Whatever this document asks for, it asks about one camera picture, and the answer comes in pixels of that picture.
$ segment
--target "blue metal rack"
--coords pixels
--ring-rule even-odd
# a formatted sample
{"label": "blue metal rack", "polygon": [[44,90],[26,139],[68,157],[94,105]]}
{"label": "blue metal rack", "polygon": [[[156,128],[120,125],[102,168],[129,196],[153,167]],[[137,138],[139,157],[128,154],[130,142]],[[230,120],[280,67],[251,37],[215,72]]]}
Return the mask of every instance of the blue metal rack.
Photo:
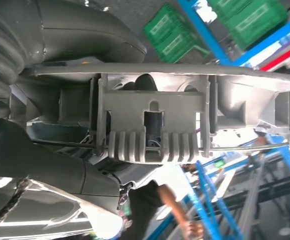
{"label": "blue metal rack", "polygon": [[208,29],[206,24],[197,14],[194,7],[199,0],[177,0],[182,9],[192,21],[196,29],[205,40],[205,42],[219,60],[221,65],[226,66],[248,66],[249,60],[263,50],[270,47],[275,43],[282,43],[282,39],[285,40],[286,36],[290,35],[290,22],[277,30],[276,32],[264,39],[263,41],[248,50],[241,57],[232,61],[227,53],[217,42],[217,40]]}
{"label": "blue metal rack", "polygon": [[[188,189],[188,196],[195,206],[197,214],[200,216],[205,229],[210,234],[213,240],[223,240],[224,239],[220,232],[220,228],[215,216],[215,213],[211,204],[211,198],[217,196],[217,190],[213,182],[206,175],[203,166],[200,162],[196,164],[199,178],[201,190],[203,192],[208,213],[204,208],[201,200],[197,196],[196,192],[192,188],[190,181],[187,188]],[[239,230],[239,226],[230,213],[222,198],[217,198],[216,204],[223,213],[223,217],[227,220],[228,224],[233,230],[234,235],[230,236],[228,239],[242,240],[243,236]]]}

